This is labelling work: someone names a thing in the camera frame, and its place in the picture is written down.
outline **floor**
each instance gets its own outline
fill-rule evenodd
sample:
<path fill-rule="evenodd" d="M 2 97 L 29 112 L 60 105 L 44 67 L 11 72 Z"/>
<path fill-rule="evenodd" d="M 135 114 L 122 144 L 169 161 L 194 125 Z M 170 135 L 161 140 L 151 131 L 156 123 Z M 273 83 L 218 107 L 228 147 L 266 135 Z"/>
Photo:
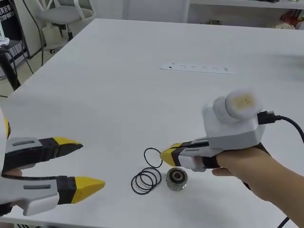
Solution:
<path fill-rule="evenodd" d="M 50 54 L 48 51 L 45 51 L 44 63 L 49 61 L 53 56 L 54 55 Z M 28 63 L 35 73 L 41 67 L 41 52 L 35 55 L 32 59 L 28 59 Z M 17 72 L 18 72 L 18 79 L 21 84 L 23 84 L 26 80 L 28 80 L 32 76 L 32 73 L 25 61 L 23 61 L 17 66 Z M 7 79 L 0 80 L 0 95 L 9 96 L 12 92 L 13 90 Z"/>

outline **human hand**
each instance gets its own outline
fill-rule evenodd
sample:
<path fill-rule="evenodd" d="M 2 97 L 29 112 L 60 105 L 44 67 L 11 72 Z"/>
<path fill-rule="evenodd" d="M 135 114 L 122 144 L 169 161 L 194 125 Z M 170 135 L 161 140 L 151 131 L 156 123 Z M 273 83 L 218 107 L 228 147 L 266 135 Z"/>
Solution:
<path fill-rule="evenodd" d="M 280 178 L 278 170 L 284 168 L 266 152 L 258 148 L 225 151 L 217 155 L 222 168 L 214 169 L 215 176 L 235 176 L 247 183 L 259 198 L 269 201 L 269 188 Z"/>
<path fill-rule="evenodd" d="M 6 175 L 11 175 L 11 176 L 22 176 L 22 171 L 21 170 L 10 170 L 8 172 L 5 173 Z M 16 202 L 11 202 L 11 203 L 6 203 L 6 204 L 2 204 L 0 205 L 0 216 L 6 215 L 8 213 L 11 212 L 12 207 L 14 207 L 16 205 Z"/>

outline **white table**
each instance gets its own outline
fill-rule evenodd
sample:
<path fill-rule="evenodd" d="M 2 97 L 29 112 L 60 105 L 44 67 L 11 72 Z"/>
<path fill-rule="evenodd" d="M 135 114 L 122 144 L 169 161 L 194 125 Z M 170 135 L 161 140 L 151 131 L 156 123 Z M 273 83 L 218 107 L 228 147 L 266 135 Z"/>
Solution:
<path fill-rule="evenodd" d="M 266 110 L 304 126 L 303 31 L 96 19 L 1 103 L 12 136 L 65 136 L 83 149 L 24 175 L 90 176 L 105 188 L 76 205 L 32 217 L 15 208 L 1 221 L 99 228 L 276 228 L 284 214 L 234 178 L 188 171 L 187 188 L 165 181 L 136 195 L 143 151 L 205 135 L 201 107 L 236 88 L 259 92 Z M 160 70 L 166 62 L 233 67 L 237 75 Z M 304 146 L 287 123 L 263 143 L 304 174 Z M 149 157 L 155 163 L 158 156 Z M 160 171 L 165 174 L 168 165 Z M 286 228 L 296 227 L 292 222 Z"/>

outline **black cable on floor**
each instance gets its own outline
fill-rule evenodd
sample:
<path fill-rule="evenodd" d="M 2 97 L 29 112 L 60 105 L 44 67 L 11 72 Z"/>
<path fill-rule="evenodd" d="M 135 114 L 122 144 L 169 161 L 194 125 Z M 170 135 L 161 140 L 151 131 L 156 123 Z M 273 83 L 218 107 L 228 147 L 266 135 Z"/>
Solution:
<path fill-rule="evenodd" d="M 30 14 L 31 18 L 33 19 L 37 29 L 38 29 L 38 33 L 39 33 L 39 38 L 40 38 L 40 43 L 41 43 L 41 66 L 43 66 L 44 64 L 44 45 L 43 45 L 43 41 L 42 41 L 42 34 L 41 34 L 41 31 L 40 31 L 40 28 L 39 28 L 39 25 L 36 21 L 36 19 L 34 18 L 33 14 L 31 13 L 31 11 L 29 10 L 29 7 L 28 5 L 26 4 L 26 2 L 24 0 L 22 0 L 25 8 L 27 9 L 28 13 Z"/>
<path fill-rule="evenodd" d="M 15 15 L 17 16 L 17 15 L 18 15 L 18 12 L 17 12 L 17 9 L 16 9 L 15 4 L 14 4 L 11 0 L 9 0 L 9 3 L 10 3 L 10 5 L 12 6 L 12 8 L 13 8 L 13 10 L 14 10 L 14 12 L 15 12 Z M 32 68 L 31 68 L 31 66 L 30 66 L 30 64 L 29 64 L 29 62 L 28 62 L 28 60 L 27 60 L 27 58 L 25 57 L 24 52 L 23 52 L 23 50 L 24 50 L 24 48 L 25 48 L 25 45 L 24 45 L 24 44 L 25 44 L 25 38 L 24 38 L 23 31 L 21 31 L 21 35 L 22 35 L 22 41 L 21 41 L 22 55 L 23 55 L 24 60 L 26 61 L 27 65 L 28 65 L 30 71 L 32 72 L 32 74 L 34 74 Z"/>
<path fill-rule="evenodd" d="M 282 228 L 289 221 L 289 217 L 286 217 L 277 228 Z"/>

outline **white power strip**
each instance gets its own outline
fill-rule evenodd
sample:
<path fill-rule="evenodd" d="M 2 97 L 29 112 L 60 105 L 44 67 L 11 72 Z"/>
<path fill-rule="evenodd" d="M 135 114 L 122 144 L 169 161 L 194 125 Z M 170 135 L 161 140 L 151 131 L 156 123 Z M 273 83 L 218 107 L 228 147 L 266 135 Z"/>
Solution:
<path fill-rule="evenodd" d="M 227 67 L 219 66 L 207 66 L 201 64 L 189 64 L 189 63 L 167 63 L 161 67 L 162 70 L 178 70 L 178 71 L 191 71 L 191 72 L 203 72 L 203 73 L 215 73 L 236 75 L 235 71 Z"/>

